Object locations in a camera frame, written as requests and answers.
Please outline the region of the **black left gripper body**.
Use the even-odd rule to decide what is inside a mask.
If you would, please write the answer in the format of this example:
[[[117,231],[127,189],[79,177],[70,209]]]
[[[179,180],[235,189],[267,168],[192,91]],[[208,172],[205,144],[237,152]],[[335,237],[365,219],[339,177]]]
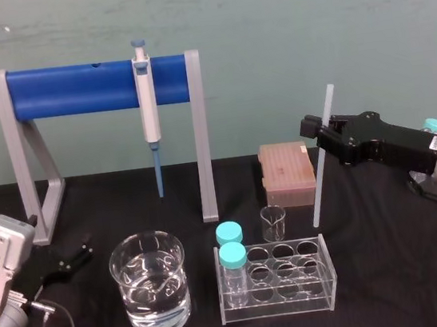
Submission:
[[[36,301],[42,290],[55,283],[68,281],[65,258],[50,246],[35,246],[14,277],[15,292],[26,304]]]

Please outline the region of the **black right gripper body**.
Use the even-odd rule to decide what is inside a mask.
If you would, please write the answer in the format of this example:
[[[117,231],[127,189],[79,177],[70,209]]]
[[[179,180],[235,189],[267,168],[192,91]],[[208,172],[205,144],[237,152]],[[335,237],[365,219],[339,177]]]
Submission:
[[[353,162],[376,162],[406,171],[434,173],[437,134],[384,122],[365,112],[348,121]]]

